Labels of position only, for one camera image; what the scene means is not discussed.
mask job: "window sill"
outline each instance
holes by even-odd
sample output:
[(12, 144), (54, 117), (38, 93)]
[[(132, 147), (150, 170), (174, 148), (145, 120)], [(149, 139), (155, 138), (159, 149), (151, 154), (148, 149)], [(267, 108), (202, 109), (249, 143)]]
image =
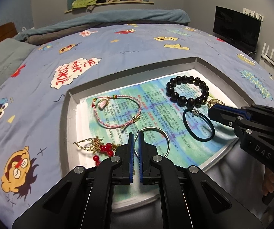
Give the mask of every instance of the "window sill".
[[(104, 2), (104, 3), (98, 3), (96, 6), (102, 6), (102, 5), (113, 5), (113, 4), (119, 4), (119, 3), (145, 3), (145, 4), (154, 4), (153, 2), (139, 2), (139, 1), (120, 1), (120, 2)], [(70, 10), (66, 10), (65, 14), (70, 13), (72, 11), (76, 11), (79, 9), (86, 9), (86, 7), (79, 7), (79, 8), (74, 8)]]

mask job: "pink braided bracelet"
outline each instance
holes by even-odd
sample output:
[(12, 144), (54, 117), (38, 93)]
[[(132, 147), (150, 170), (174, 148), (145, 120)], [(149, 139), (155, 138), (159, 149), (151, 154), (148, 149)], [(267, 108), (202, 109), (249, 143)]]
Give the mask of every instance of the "pink braided bracelet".
[[(105, 108), (105, 106), (107, 106), (109, 104), (109, 100), (112, 98), (112, 99), (117, 99), (117, 98), (128, 98), (128, 99), (131, 99), (131, 100), (134, 100), (136, 103), (138, 103), (139, 105), (139, 110), (138, 110), (138, 113), (136, 114), (136, 116), (134, 116), (130, 121), (126, 122), (125, 124), (121, 124), (121, 125), (109, 125), (109, 124), (106, 124), (104, 123), (103, 121), (100, 120), (99, 116), (98, 116), (98, 112), (97, 112), (97, 109), (96, 109), (96, 105), (95, 105), (95, 102), (97, 101), (98, 98), (101, 98), (102, 100), (98, 102), (98, 107), (100, 110), (103, 110)], [(95, 97), (93, 98), (92, 100), (92, 107), (94, 108), (94, 111), (95, 111), (95, 115), (98, 119), (98, 121), (106, 126), (107, 128), (120, 128), (120, 127), (127, 127), (129, 126), (130, 124), (133, 124), (135, 123), (139, 118), (140, 118), (140, 113), (141, 113), (141, 103), (140, 101), (135, 98), (135, 97), (132, 97), (132, 96), (129, 96), (129, 95), (113, 95), (112, 97), (110, 97), (109, 95), (108, 96), (99, 96), (99, 97)]]

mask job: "black hair tie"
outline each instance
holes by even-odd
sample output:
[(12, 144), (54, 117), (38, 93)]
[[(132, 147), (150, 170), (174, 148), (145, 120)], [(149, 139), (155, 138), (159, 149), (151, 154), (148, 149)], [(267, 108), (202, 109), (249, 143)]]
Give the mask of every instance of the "black hair tie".
[[(186, 120), (186, 113), (189, 112), (189, 111), (191, 111), (193, 117), (194, 117), (195, 115), (196, 115), (196, 116), (199, 116), (199, 117), (202, 117), (202, 118), (205, 120), (205, 122), (209, 125), (209, 127), (211, 128), (211, 131), (212, 131), (212, 135), (211, 135), (209, 138), (207, 138), (207, 139), (202, 139), (202, 138), (196, 136), (196, 135), (192, 132), (192, 130), (191, 130), (191, 128), (189, 127), (189, 125), (188, 125), (188, 123), (187, 123), (187, 120)], [(197, 141), (200, 141), (200, 142), (208, 142), (209, 140), (213, 139), (213, 137), (214, 137), (214, 135), (215, 135), (215, 129), (214, 129), (214, 126), (213, 126), (212, 122), (211, 122), (205, 115), (203, 115), (202, 113), (200, 113), (198, 110), (196, 110), (196, 109), (190, 110), (190, 109), (188, 109), (188, 108), (185, 109), (185, 110), (184, 110), (184, 113), (183, 113), (183, 115), (182, 115), (182, 120), (183, 120), (184, 125), (185, 125), (186, 129), (188, 130), (188, 132), (189, 132), (189, 133), (191, 134), (191, 136), (192, 136), (194, 139), (196, 139)]]

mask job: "teal blanket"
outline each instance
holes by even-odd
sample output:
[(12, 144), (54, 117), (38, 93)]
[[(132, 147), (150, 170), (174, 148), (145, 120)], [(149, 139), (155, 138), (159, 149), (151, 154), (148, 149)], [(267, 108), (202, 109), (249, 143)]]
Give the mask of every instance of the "teal blanket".
[(76, 27), (87, 23), (108, 23), (121, 21), (164, 21), (174, 22), (178, 24), (189, 23), (188, 14), (181, 9), (163, 10), (163, 9), (125, 9), (125, 10), (109, 10), (90, 15), (81, 16), (69, 21), (60, 22), (51, 26), (39, 29), (26, 30), (14, 37), (18, 41), (25, 41), (32, 35), (40, 35), (45, 33), (58, 32), (70, 27)]

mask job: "bracelet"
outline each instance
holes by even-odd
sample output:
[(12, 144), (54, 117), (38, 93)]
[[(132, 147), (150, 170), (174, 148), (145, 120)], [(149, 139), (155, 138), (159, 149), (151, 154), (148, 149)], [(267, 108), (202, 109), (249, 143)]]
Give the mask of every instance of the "bracelet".
[[(194, 84), (196, 86), (199, 86), (202, 95), (197, 98), (189, 98), (187, 99), (185, 96), (179, 96), (177, 92), (175, 92), (174, 87), (176, 85), (183, 84)], [(177, 76), (176, 78), (171, 78), (169, 82), (166, 84), (166, 93), (171, 97), (171, 101), (177, 102), (179, 106), (185, 106), (188, 107), (200, 107), (203, 102), (205, 102), (208, 99), (209, 96), (209, 87), (206, 85), (204, 81), (201, 81), (199, 77), (194, 78), (193, 76), (187, 77), (187, 76)]]
[[(124, 123), (124, 124), (121, 124), (121, 125), (109, 125), (109, 124), (106, 124), (106, 123), (104, 123), (103, 121), (101, 121), (100, 118), (99, 118), (99, 116), (98, 116), (98, 112), (97, 112), (96, 105), (95, 105), (95, 102), (97, 101), (98, 98), (101, 98), (101, 99), (102, 99), (102, 100), (100, 100), (100, 101), (98, 102), (98, 107), (99, 107), (100, 110), (103, 110), (103, 109), (109, 104), (109, 100), (110, 100), (111, 98), (112, 98), (112, 99), (127, 98), (127, 99), (134, 100), (136, 103), (138, 103), (138, 105), (139, 105), (139, 110), (138, 110), (136, 116), (134, 116), (134, 117), (133, 117), (131, 120), (129, 120), (128, 122), (126, 122), (126, 123)], [(93, 109), (94, 109), (94, 111), (95, 111), (95, 115), (96, 115), (98, 121), (99, 121), (102, 125), (106, 126), (107, 128), (112, 128), (112, 129), (114, 129), (114, 128), (120, 128), (120, 127), (123, 127), (123, 128), (124, 128), (124, 127), (129, 126), (130, 124), (135, 123), (137, 120), (140, 119), (140, 114), (141, 114), (141, 103), (140, 103), (140, 101), (139, 101), (137, 98), (132, 97), (132, 96), (129, 96), (129, 95), (113, 95), (112, 97), (110, 97), (110, 96), (108, 95), (108, 96), (99, 96), (99, 97), (95, 97), (95, 98), (93, 98), (93, 100), (92, 100), (92, 107), (93, 107)]]
[(167, 145), (168, 145), (168, 149), (167, 149), (166, 154), (164, 155), (164, 157), (168, 156), (168, 154), (170, 152), (170, 139), (169, 139), (168, 135), (165, 133), (164, 130), (162, 130), (158, 127), (148, 126), (148, 127), (144, 127), (142, 129), (140, 129), (137, 132), (136, 136), (135, 136), (135, 139), (134, 139), (134, 152), (135, 152), (136, 157), (139, 158), (139, 154), (137, 153), (137, 151), (135, 149), (135, 142), (138, 139), (139, 132), (141, 132), (141, 131), (157, 131), (157, 132), (161, 133), (166, 138), (166, 142), (167, 142)]
[(211, 122), (205, 115), (203, 115), (202, 113), (200, 113), (200, 112), (199, 112), (198, 110), (196, 110), (196, 109), (192, 109), (192, 110), (191, 110), (192, 116), (194, 117), (194, 116), (196, 115), (196, 116), (202, 117), (202, 118), (204, 119), (204, 121), (205, 121), (205, 122), (209, 125), (209, 127), (211, 128), (212, 135), (211, 135), (209, 138), (207, 138), (207, 139), (202, 139), (202, 138), (196, 136), (196, 135), (192, 132), (192, 130), (191, 130), (191, 128), (189, 127), (189, 125), (188, 125), (188, 123), (187, 123), (187, 120), (186, 120), (186, 113), (187, 113), (188, 111), (190, 111), (190, 109), (188, 109), (188, 108), (184, 110), (184, 113), (183, 113), (183, 115), (182, 115), (182, 120), (183, 120), (183, 122), (184, 122), (184, 125), (185, 125), (186, 129), (187, 129), (188, 132), (191, 134), (191, 136), (192, 136), (194, 139), (196, 139), (197, 141), (200, 141), (200, 142), (208, 142), (209, 140), (213, 139), (213, 137), (214, 137), (214, 135), (215, 135), (215, 129), (214, 129), (214, 126), (213, 126), (212, 122)]

